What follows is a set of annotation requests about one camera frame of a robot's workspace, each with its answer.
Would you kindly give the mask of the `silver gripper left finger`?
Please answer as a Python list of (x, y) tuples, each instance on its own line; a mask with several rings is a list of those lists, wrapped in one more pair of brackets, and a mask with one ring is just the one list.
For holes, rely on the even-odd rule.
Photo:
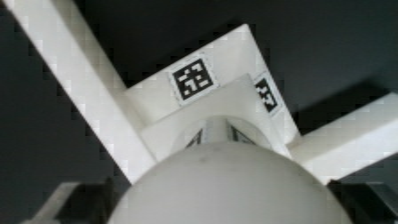
[(20, 224), (61, 224), (57, 215), (79, 185), (79, 182), (66, 182), (59, 185), (34, 217)]

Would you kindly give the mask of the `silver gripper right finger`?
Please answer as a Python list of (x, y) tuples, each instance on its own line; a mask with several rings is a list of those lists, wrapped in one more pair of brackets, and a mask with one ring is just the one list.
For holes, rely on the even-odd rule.
[(327, 187), (354, 224), (398, 224), (398, 193), (384, 182), (343, 183), (333, 180)]

